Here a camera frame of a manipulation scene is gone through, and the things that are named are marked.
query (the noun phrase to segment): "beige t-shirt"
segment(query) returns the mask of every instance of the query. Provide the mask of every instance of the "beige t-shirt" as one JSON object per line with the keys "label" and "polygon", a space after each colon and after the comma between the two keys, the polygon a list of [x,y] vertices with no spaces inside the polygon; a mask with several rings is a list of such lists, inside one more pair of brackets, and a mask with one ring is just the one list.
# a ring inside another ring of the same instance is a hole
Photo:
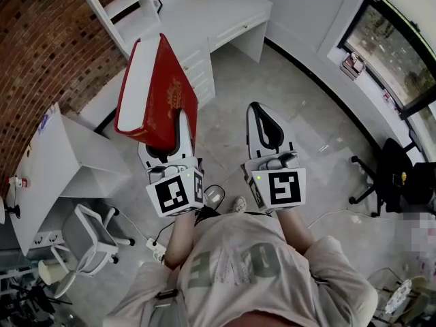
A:
{"label": "beige t-shirt", "polygon": [[[138,326],[144,302],[165,288],[167,268],[156,266],[160,275],[143,270],[105,326]],[[177,287],[192,327],[220,327],[255,310],[304,327],[366,327],[377,305],[375,290],[349,265],[337,240],[323,238],[303,257],[285,242],[279,222],[266,215],[200,222]]]}

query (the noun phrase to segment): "power outlet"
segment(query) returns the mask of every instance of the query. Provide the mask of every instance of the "power outlet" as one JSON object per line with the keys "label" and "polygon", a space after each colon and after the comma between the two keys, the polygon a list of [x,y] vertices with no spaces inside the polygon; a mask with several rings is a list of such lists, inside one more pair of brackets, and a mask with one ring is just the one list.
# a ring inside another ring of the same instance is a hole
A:
{"label": "power outlet", "polygon": [[155,240],[153,238],[149,238],[147,240],[146,246],[153,251],[153,258],[155,258],[157,262],[161,263],[162,257],[166,252],[166,248],[159,243],[153,245],[154,242]]}

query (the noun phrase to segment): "floor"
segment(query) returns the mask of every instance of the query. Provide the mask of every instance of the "floor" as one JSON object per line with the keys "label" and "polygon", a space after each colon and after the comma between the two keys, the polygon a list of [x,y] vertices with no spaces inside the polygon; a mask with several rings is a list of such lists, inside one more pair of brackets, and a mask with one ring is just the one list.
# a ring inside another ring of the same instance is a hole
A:
{"label": "floor", "polygon": [[[350,163],[359,155],[373,164],[369,143],[342,110],[313,81],[268,46],[260,63],[225,45],[212,55],[216,98],[199,111],[196,156],[203,158],[205,185],[219,184],[226,193],[220,212],[226,212],[232,199],[244,195],[249,207],[254,199],[243,179],[240,165],[248,159],[245,144],[245,113],[252,101],[276,110],[293,127],[301,166],[307,169],[307,203],[298,210],[307,225],[326,213],[350,210],[370,215],[375,210],[373,196],[349,205],[350,196],[367,188],[366,176]],[[116,134],[113,124],[105,130],[131,168],[132,179],[108,200],[124,212],[148,238],[172,219],[156,215],[145,192],[146,177],[135,141]],[[316,237],[336,236],[344,244],[350,262],[365,276],[385,266],[401,269],[396,215],[383,213],[370,219],[354,213],[334,213],[313,224]],[[145,240],[126,218],[117,225],[136,246],[124,247],[119,263],[107,265],[92,279],[79,277],[68,292],[75,312],[89,326],[101,326],[102,319],[122,299],[141,263],[153,260]],[[170,229],[159,242],[166,245]]]}

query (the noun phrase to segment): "black window frame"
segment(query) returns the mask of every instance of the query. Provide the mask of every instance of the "black window frame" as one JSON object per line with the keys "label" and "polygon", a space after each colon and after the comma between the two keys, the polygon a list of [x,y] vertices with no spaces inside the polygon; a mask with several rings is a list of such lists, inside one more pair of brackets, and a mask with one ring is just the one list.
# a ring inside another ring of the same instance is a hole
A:
{"label": "black window frame", "polygon": [[[354,29],[369,6],[373,7],[384,18],[386,18],[386,20],[390,22],[394,28],[409,42],[410,46],[415,50],[426,67],[429,69],[434,79],[436,79],[435,52],[431,50],[430,46],[425,42],[423,36],[420,34],[419,26],[413,21],[408,20],[388,0],[364,0],[358,12],[354,16],[352,23],[349,25],[347,31],[341,38],[338,47],[347,52],[353,51],[347,45],[347,40],[353,33]],[[369,76],[372,77],[381,88],[387,90],[394,99],[395,105],[400,113],[401,120],[406,122],[408,128],[415,131],[413,123],[408,118],[436,101],[436,85],[421,93],[419,96],[417,96],[417,98],[413,99],[408,104],[403,105],[403,103],[395,95],[395,92],[384,82],[383,78],[377,74],[377,72],[372,68],[371,64],[368,62],[365,62],[365,64],[367,66],[366,71]],[[424,159],[429,161],[425,151],[423,150],[421,153],[423,154]]]}

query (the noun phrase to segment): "beige bucket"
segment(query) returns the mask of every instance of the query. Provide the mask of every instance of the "beige bucket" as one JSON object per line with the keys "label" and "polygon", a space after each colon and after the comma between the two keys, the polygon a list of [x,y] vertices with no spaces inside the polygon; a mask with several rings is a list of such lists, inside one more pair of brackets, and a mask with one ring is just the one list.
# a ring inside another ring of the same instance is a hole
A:
{"label": "beige bucket", "polygon": [[60,281],[67,275],[60,264],[47,264],[43,260],[38,262],[38,273],[46,285]]}

